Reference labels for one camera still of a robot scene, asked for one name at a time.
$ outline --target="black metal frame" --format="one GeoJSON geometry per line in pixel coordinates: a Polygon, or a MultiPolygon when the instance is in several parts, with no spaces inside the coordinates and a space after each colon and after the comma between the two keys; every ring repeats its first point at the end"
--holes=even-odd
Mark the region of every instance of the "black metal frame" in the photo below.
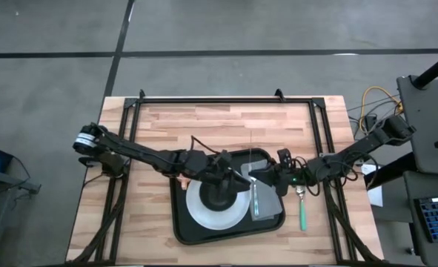
{"type": "MultiPolygon", "coordinates": [[[[131,108],[134,108],[133,112],[133,121],[130,129],[130,137],[129,140],[131,142],[135,141],[135,132],[139,121],[139,110],[142,104],[164,104],[164,103],[302,103],[308,104],[311,124],[313,128],[314,141],[316,145],[316,152],[319,156],[323,153],[321,138],[319,134],[319,126],[317,123],[316,117],[316,107],[319,108],[322,114],[322,121],[324,125],[325,138],[328,144],[329,152],[334,152],[334,144],[331,136],[331,128],[328,121],[328,115],[325,108],[325,100],[323,98],[285,98],[280,89],[276,90],[275,96],[277,97],[266,97],[266,98],[257,98],[257,97],[217,97],[217,98],[207,98],[207,97],[178,97],[178,98],[146,98],[145,93],[141,90],[139,98],[126,98],[124,102],[123,112],[122,112],[122,120],[120,122],[119,136],[125,135],[126,122],[128,118],[128,113],[131,108]]],[[[74,261],[66,262],[68,266],[111,266],[116,263],[116,255],[118,252],[119,245],[119,237],[122,227],[122,217],[123,217],[123,208],[125,206],[126,193],[127,193],[127,184],[129,180],[129,170],[128,172],[121,178],[122,184],[120,188],[120,193],[116,204],[112,208],[113,204],[113,195],[116,186],[116,178],[110,178],[110,182],[108,185],[107,196],[104,205],[104,213],[102,216],[102,226],[99,231],[96,233],[92,241],[85,248],[85,250],[81,253],[79,257],[77,257],[74,261]],[[111,227],[113,221],[115,221],[114,229],[113,229],[113,239],[111,243],[111,250],[108,260],[103,260],[104,256],[104,243],[105,243],[105,235],[108,232],[108,229],[111,227]],[[93,252],[96,251],[94,261],[89,261],[92,257],[93,252]]],[[[326,203],[328,200],[333,201],[331,195],[331,188],[329,183],[324,184],[324,192],[326,203]]],[[[345,203],[344,192],[342,190],[342,184],[338,182],[336,184],[337,196],[339,199],[339,207],[344,214],[344,218],[348,220],[348,211],[347,205],[345,203]]],[[[339,241],[339,232],[336,225],[336,219],[333,214],[328,210],[328,218],[329,224],[331,226],[331,238],[333,240],[334,251],[336,262],[341,262],[342,259],[342,249],[339,241]]],[[[351,260],[356,260],[356,253],[354,244],[346,235],[347,238],[347,246],[349,250],[349,256],[351,260]]]]}

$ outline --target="white plate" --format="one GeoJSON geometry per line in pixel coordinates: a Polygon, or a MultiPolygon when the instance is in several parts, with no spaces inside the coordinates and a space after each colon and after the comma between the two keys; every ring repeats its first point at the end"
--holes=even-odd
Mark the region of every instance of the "white plate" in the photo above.
{"type": "Polygon", "coordinates": [[[186,206],[195,221],[210,230],[225,230],[239,223],[250,207],[250,190],[239,192],[235,202],[224,211],[207,208],[199,196],[202,182],[191,180],[186,191],[186,206]]]}

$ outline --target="black cable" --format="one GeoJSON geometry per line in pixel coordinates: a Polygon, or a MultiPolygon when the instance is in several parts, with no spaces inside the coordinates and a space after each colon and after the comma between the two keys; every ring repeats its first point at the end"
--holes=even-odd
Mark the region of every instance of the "black cable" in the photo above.
{"type": "MultiPolygon", "coordinates": [[[[300,168],[302,171],[306,171],[306,170],[307,170],[307,169],[306,169],[306,166],[308,165],[308,162],[307,162],[306,159],[303,158],[302,156],[296,156],[294,159],[291,160],[291,162],[292,162],[292,164],[293,164],[293,166],[292,166],[293,168],[295,168],[295,167],[296,167],[296,163],[298,163],[299,168],[300,168]],[[304,164],[302,164],[302,163],[298,160],[298,158],[302,159],[302,161],[304,161],[304,164]]],[[[305,182],[305,186],[306,186],[306,189],[308,190],[309,194],[311,194],[312,196],[315,196],[315,197],[319,196],[319,194],[321,193],[321,186],[320,186],[320,184],[319,184],[318,182],[316,183],[316,185],[317,185],[316,193],[314,193],[314,192],[311,190],[311,188],[309,187],[309,185],[308,185],[308,181],[307,181],[307,177],[304,178],[304,182],[305,182]]]]}
{"type": "Polygon", "coordinates": [[[190,139],[191,139],[191,144],[190,144],[190,149],[191,150],[193,150],[193,148],[194,148],[194,141],[196,141],[199,144],[201,144],[201,146],[203,146],[204,148],[207,148],[207,150],[209,150],[210,152],[215,153],[215,154],[220,154],[218,151],[215,151],[214,149],[204,145],[204,143],[201,142],[199,139],[197,139],[195,136],[190,136],[190,139]]]}
{"type": "Polygon", "coordinates": [[[13,201],[14,201],[14,206],[11,208],[11,211],[12,211],[13,209],[16,208],[16,206],[18,205],[18,201],[19,201],[19,200],[22,200],[22,199],[25,198],[25,197],[28,197],[29,200],[30,200],[30,199],[31,199],[31,196],[32,196],[32,194],[30,194],[30,193],[28,192],[28,193],[24,193],[24,194],[22,194],[21,196],[16,197],[16,198],[13,200],[13,201]]]}
{"type": "Polygon", "coordinates": [[[379,108],[379,107],[381,107],[381,106],[383,106],[383,105],[385,105],[385,104],[388,104],[388,103],[395,103],[395,101],[385,101],[385,102],[383,102],[383,103],[379,103],[378,105],[376,105],[375,107],[373,107],[371,110],[369,110],[367,113],[366,113],[366,115],[365,116],[367,116],[367,115],[369,115],[369,114],[371,114],[372,112],[374,112],[377,108],[379,108]]]}
{"type": "Polygon", "coordinates": [[[96,177],[94,177],[94,178],[92,178],[92,179],[90,179],[90,180],[88,180],[87,182],[84,182],[84,187],[89,183],[89,182],[92,182],[92,181],[94,181],[94,180],[96,180],[96,179],[98,179],[98,178],[100,178],[100,177],[102,177],[103,176],[103,174],[100,174],[100,175],[98,175],[98,176],[96,176],[96,177]]]}
{"type": "MultiPolygon", "coordinates": [[[[401,103],[401,101],[400,102],[398,102],[396,105],[395,105],[395,107],[397,108],[397,107],[399,107],[399,104],[401,103]]],[[[383,105],[384,103],[381,103],[380,105],[377,105],[376,107],[374,107],[373,109],[371,109],[370,111],[368,111],[367,112],[367,115],[370,115],[371,114],[371,112],[372,111],[374,111],[376,108],[378,108],[379,106],[381,106],[381,105],[383,105]]],[[[380,122],[382,122],[386,117],[386,115],[388,114],[388,113],[390,113],[392,111],[392,109],[390,109],[389,111],[387,111],[387,113],[385,113],[385,114],[383,114],[383,119],[380,119],[380,120],[377,120],[376,122],[375,122],[375,124],[374,124],[374,126],[372,126],[372,128],[371,129],[365,129],[365,131],[364,131],[364,134],[365,135],[368,135],[368,134],[370,134],[372,131],[374,131],[374,129],[375,129],[375,127],[380,123],[380,122]]]]}
{"type": "Polygon", "coordinates": [[[1,192],[5,192],[5,191],[7,191],[7,190],[9,190],[9,189],[11,189],[11,188],[19,187],[20,185],[24,184],[25,182],[27,182],[27,181],[29,181],[29,180],[31,179],[31,175],[29,174],[29,171],[27,171],[27,169],[26,169],[26,167],[24,166],[23,162],[22,162],[17,156],[13,156],[13,158],[16,159],[16,160],[19,162],[19,164],[21,165],[21,167],[23,167],[24,172],[26,173],[27,178],[24,179],[24,180],[21,181],[21,182],[18,182],[18,183],[15,184],[15,185],[11,185],[11,186],[8,186],[8,187],[5,188],[5,189],[1,189],[1,190],[0,190],[0,193],[1,193],[1,192]]]}
{"type": "MultiPolygon", "coordinates": [[[[356,180],[359,178],[359,175],[358,175],[358,173],[354,170],[354,168],[352,168],[350,165],[346,164],[345,162],[331,161],[331,162],[327,162],[327,163],[326,163],[326,165],[330,165],[330,164],[339,164],[339,165],[341,165],[341,172],[342,172],[343,174],[345,174],[345,175],[343,176],[343,177],[344,177],[344,182],[342,183],[342,186],[345,185],[345,183],[347,182],[347,180],[350,180],[350,181],[356,181],[356,180]],[[352,174],[354,174],[355,177],[354,177],[354,178],[349,177],[349,176],[348,176],[349,174],[347,174],[348,171],[350,171],[352,174]]],[[[319,167],[319,168],[316,170],[316,173],[315,173],[316,177],[317,177],[317,174],[319,173],[319,171],[321,171],[321,168],[327,167],[326,165],[322,165],[321,167],[319,167]]],[[[336,189],[335,185],[332,186],[331,181],[329,181],[329,185],[330,185],[332,188],[336,189]]]]}
{"type": "Polygon", "coordinates": [[[355,118],[353,118],[353,117],[351,117],[351,116],[348,116],[348,118],[349,118],[349,121],[351,121],[351,122],[355,122],[355,123],[357,124],[357,127],[356,127],[355,131],[352,133],[352,134],[354,135],[354,139],[355,139],[355,136],[356,136],[357,133],[359,132],[359,120],[358,120],[358,119],[355,119],[355,118]]]}
{"type": "Polygon", "coordinates": [[[355,108],[349,108],[349,109],[347,109],[347,111],[353,111],[353,110],[356,110],[357,108],[365,107],[365,106],[367,106],[367,105],[372,105],[372,104],[374,104],[374,103],[377,103],[377,102],[380,102],[380,101],[383,101],[383,100],[386,100],[386,99],[389,99],[389,98],[391,98],[391,97],[395,97],[395,96],[399,96],[399,93],[396,94],[396,95],[393,95],[393,96],[387,96],[387,97],[385,97],[385,98],[383,98],[383,99],[379,99],[379,100],[376,100],[376,101],[373,101],[373,102],[367,103],[367,104],[365,104],[365,105],[360,105],[360,106],[355,107],[355,108]]]}
{"type": "Polygon", "coordinates": [[[349,155],[351,155],[351,154],[355,154],[355,153],[357,153],[357,154],[359,154],[360,156],[364,156],[364,157],[367,157],[367,158],[369,158],[372,162],[374,162],[374,164],[375,164],[375,172],[374,172],[374,175],[372,176],[372,179],[370,180],[370,182],[366,185],[366,188],[368,189],[371,185],[372,185],[372,183],[374,183],[374,181],[375,181],[375,178],[376,178],[376,173],[378,172],[378,170],[379,170],[379,163],[376,161],[376,159],[374,158],[374,157],[372,157],[369,153],[363,153],[363,152],[360,152],[360,151],[349,151],[349,153],[347,153],[347,155],[345,155],[345,157],[344,157],[344,161],[345,161],[345,159],[349,156],[349,155]]]}

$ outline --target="cable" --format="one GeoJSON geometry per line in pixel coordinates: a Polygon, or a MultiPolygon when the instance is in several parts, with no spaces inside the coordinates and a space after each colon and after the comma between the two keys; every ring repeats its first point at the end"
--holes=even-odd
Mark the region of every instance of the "cable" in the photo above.
{"type": "MultiPolygon", "coordinates": [[[[331,162],[327,162],[326,165],[322,165],[321,167],[319,167],[319,168],[316,170],[316,173],[315,173],[315,174],[316,174],[316,177],[317,177],[317,174],[319,173],[319,171],[321,171],[321,168],[327,167],[327,165],[330,165],[330,164],[339,164],[339,165],[341,165],[341,172],[342,172],[343,174],[346,174],[346,173],[348,172],[348,171],[345,170],[344,168],[347,168],[352,174],[354,174],[355,177],[353,177],[353,178],[349,177],[348,174],[344,175],[344,182],[342,183],[342,186],[345,185],[345,183],[347,182],[347,180],[350,180],[350,181],[356,181],[356,180],[359,178],[359,175],[358,175],[358,173],[354,170],[354,168],[352,168],[350,165],[346,164],[345,162],[339,162],[339,161],[331,161],[331,162]]],[[[329,185],[330,185],[332,188],[336,189],[335,186],[332,186],[331,181],[329,181],[329,185]]]]}
{"type": "Polygon", "coordinates": [[[103,176],[103,174],[100,174],[100,175],[98,175],[98,176],[96,176],[96,177],[94,177],[94,178],[92,178],[92,179],[90,179],[90,180],[88,180],[87,182],[84,182],[84,187],[89,183],[89,182],[92,182],[92,181],[94,181],[94,180],[96,180],[96,179],[98,179],[98,178],[100,178],[100,177],[102,177],[103,176]]]}
{"type": "Polygon", "coordinates": [[[361,108],[361,107],[365,107],[365,106],[368,106],[368,105],[372,105],[372,104],[375,104],[375,103],[377,103],[377,102],[381,102],[381,101],[386,100],[386,99],[389,99],[389,98],[390,98],[390,97],[387,96],[387,97],[385,97],[385,98],[383,98],[383,99],[379,99],[379,100],[376,100],[376,101],[373,101],[373,102],[367,103],[367,104],[365,104],[365,105],[360,105],[360,106],[357,106],[357,107],[355,107],[355,108],[349,108],[349,109],[347,109],[347,112],[348,112],[348,111],[356,110],[357,108],[361,108]]]}
{"type": "Polygon", "coordinates": [[[357,124],[357,128],[356,128],[356,130],[353,132],[353,134],[354,134],[354,139],[355,139],[355,136],[356,136],[357,133],[359,132],[359,120],[358,120],[358,119],[355,119],[355,118],[353,118],[353,117],[351,117],[351,116],[348,116],[348,118],[349,118],[349,120],[350,120],[351,122],[355,122],[355,123],[357,124]]]}
{"type": "MultiPolygon", "coordinates": [[[[291,162],[294,164],[293,168],[295,168],[295,167],[296,167],[296,163],[298,163],[298,165],[299,165],[299,167],[300,167],[301,170],[303,170],[303,171],[306,171],[306,170],[307,170],[306,165],[308,165],[308,162],[307,162],[306,159],[303,158],[302,156],[296,156],[294,159],[291,160],[291,162]],[[302,161],[304,161],[304,164],[302,164],[302,163],[298,160],[298,158],[302,159],[302,161]]],[[[316,193],[314,193],[314,192],[311,190],[311,188],[309,187],[309,185],[308,185],[308,181],[307,181],[306,178],[304,178],[304,181],[305,181],[306,189],[308,190],[309,194],[311,194],[312,196],[315,196],[315,197],[319,196],[319,194],[321,193],[321,185],[320,185],[318,182],[316,183],[317,190],[316,190],[316,193]]]]}
{"type": "Polygon", "coordinates": [[[361,125],[361,122],[365,119],[366,116],[372,114],[372,112],[374,112],[377,108],[380,108],[380,107],[383,106],[383,105],[386,105],[386,104],[388,104],[388,103],[393,103],[393,102],[394,102],[393,100],[390,100],[390,101],[385,101],[385,102],[379,103],[378,105],[376,105],[375,107],[373,107],[370,111],[368,111],[367,114],[366,114],[365,116],[360,117],[360,118],[359,118],[359,126],[362,126],[362,129],[360,129],[360,128],[359,128],[359,129],[360,129],[365,135],[368,135],[371,131],[367,131],[367,129],[364,127],[364,125],[361,125]]]}
{"type": "Polygon", "coordinates": [[[0,190],[0,193],[1,193],[1,192],[5,192],[5,191],[7,191],[7,190],[9,190],[9,189],[11,189],[11,188],[19,187],[20,185],[24,184],[25,182],[27,182],[27,181],[29,181],[29,180],[31,179],[31,175],[29,174],[29,171],[27,171],[27,169],[26,169],[26,167],[24,166],[23,162],[22,162],[17,156],[13,156],[13,158],[16,159],[16,160],[19,162],[19,164],[21,165],[21,167],[23,167],[24,172],[26,173],[27,178],[26,178],[25,180],[21,181],[21,182],[18,182],[18,183],[15,184],[15,185],[11,185],[11,186],[8,186],[8,187],[5,188],[5,189],[1,189],[1,190],[0,190]]]}
{"type": "Polygon", "coordinates": [[[367,158],[369,158],[369,159],[371,159],[373,162],[374,162],[374,164],[375,164],[375,172],[374,172],[374,175],[372,176],[372,179],[370,180],[370,182],[367,184],[367,186],[366,186],[366,188],[367,188],[367,190],[371,187],[371,185],[375,182],[375,178],[376,178],[376,173],[377,173],[377,171],[379,170],[379,163],[376,161],[376,159],[374,158],[374,157],[372,157],[370,154],[368,154],[368,153],[363,153],[363,152],[360,152],[360,151],[349,151],[349,153],[347,154],[347,155],[345,155],[345,157],[344,157],[344,161],[345,161],[345,159],[349,156],[349,155],[351,155],[351,154],[355,154],[355,153],[357,153],[357,154],[359,154],[360,156],[364,156],[364,157],[367,157],[367,158]]]}
{"type": "Polygon", "coordinates": [[[374,126],[372,126],[372,128],[370,130],[368,130],[368,133],[371,133],[372,131],[375,130],[375,128],[381,123],[383,122],[385,119],[387,119],[387,114],[389,114],[391,111],[395,110],[396,108],[392,108],[390,110],[388,110],[385,114],[383,114],[383,118],[379,119],[378,121],[375,122],[374,126]]]}
{"type": "Polygon", "coordinates": [[[32,196],[32,194],[30,194],[29,192],[28,193],[24,193],[24,194],[22,194],[21,196],[19,196],[19,197],[16,197],[13,201],[14,201],[14,206],[11,208],[11,211],[13,210],[13,209],[15,209],[16,208],[16,206],[18,205],[18,200],[22,200],[24,197],[28,197],[28,199],[30,200],[31,199],[31,196],[32,196]]]}
{"type": "Polygon", "coordinates": [[[386,89],[381,88],[380,86],[371,86],[371,87],[365,89],[365,91],[364,91],[364,93],[362,95],[362,107],[360,109],[359,129],[361,131],[363,131],[363,129],[362,129],[362,120],[363,120],[363,116],[364,116],[364,112],[365,112],[365,98],[367,97],[368,92],[370,92],[373,89],[377,89],[377,90],[382,91],[383,93],[385,93],[388,96],[388,98],[393,99],[393,101],[395,103],[397,103],[399,101],[398,99],[396,99],[395,97],[390,95],[390,93],[386,89]]]}
{"type": "Polygon", "coordinates": [[[399,104],[395,106],[395,109],[394,109],[394,115],[400,115],[400,114],[401,114],[401,112],[399,112],[399,111],[396,110],[396,108],[399,107],[399,104]]]}
{"type": "Polygon", "coordinates": [[[204,145],[203,142],[201,142],[199,139],[197,139],[195,136],[190,136],[191,139],[191,143],[190,143],[190,149],[193,150],[194,148],[194,141],[198,142],[199,144],[201,144],[201,146],[203,146],[204,148],[207,148],[207,150],[209,150],[210,152],[214,153],[214,154],[220,154],[218,151],[215,151],[212,148],[209,148],[208,146],[204,145]]]}

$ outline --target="yellow cable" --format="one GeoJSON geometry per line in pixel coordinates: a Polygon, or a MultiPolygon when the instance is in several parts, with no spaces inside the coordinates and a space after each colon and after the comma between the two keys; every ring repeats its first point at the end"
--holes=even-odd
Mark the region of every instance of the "yellow cable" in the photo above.
{"type": "Polygon", "coordinates": [[[367,97],[367,93],[370,92],[373,89],[380,90],[383,93],[385,93],[389,98],[392,98],[395,101],[395,103],[398,105],[398,113],[402,113],[403,112],[402,103],[398,99],[393,97],[387,90],[385,90],[384,88],[381,88],[380,86],[370,86],[369,88],[367,88],[365,90],[364,94],[362,95],[362,108],[360,109],[360,118],[359,118],[359,129],[361,131],[363,131],[363,129],[362,129],[362,122],[363,122],[363,119],[364,119],[364,111],[365,111],[365,97],[367,97]]]}

